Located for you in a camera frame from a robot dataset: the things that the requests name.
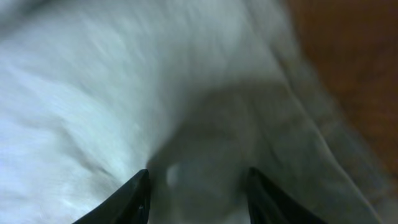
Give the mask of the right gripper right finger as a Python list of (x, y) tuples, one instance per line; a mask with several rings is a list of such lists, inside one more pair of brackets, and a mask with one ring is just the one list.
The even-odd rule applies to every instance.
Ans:
[(246, 174), (245, 193), (251, 224), (326, 224), (255, 167)]

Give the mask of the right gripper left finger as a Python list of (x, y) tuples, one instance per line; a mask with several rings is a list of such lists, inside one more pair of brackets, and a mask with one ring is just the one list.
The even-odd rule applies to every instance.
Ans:
[(150, 195), (149, 171), (142, 169), (73, 224), (147, 224)]

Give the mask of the khaki green shorts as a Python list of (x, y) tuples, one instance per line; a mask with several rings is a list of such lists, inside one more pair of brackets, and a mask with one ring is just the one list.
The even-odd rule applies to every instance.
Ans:
[(248, 223), (250, 167), (327, 223), (397, 222), (282, 1), (1, 2), (2, 223), (72, 223), (141, 169), (151, 223)]

